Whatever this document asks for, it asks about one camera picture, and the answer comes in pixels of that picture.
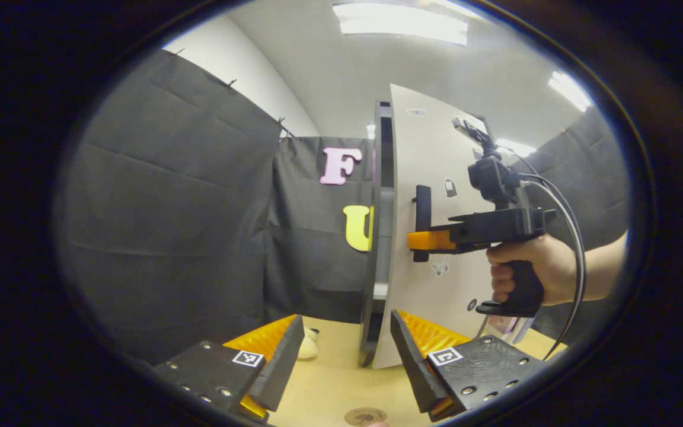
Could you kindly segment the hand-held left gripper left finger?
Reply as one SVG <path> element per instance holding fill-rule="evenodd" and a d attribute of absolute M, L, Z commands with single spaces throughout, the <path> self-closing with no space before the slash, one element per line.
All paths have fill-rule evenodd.
<path fill-rule="evenodd" d="M 279 408 L 304 338 L 303 317 L 291 314 L 225 343 L 197 342 L 154 373 L 194 406 L 264 425 Z"/>

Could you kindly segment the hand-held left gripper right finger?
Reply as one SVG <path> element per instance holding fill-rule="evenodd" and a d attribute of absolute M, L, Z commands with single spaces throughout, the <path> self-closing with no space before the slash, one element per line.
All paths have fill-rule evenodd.
<path fill-rule="evenodd" d="M 482 422 L 519 406 L 547 363 L 487 335 L 464 337 L 399 309 L 390 332 L 418 410 L 432 422 Z"/>

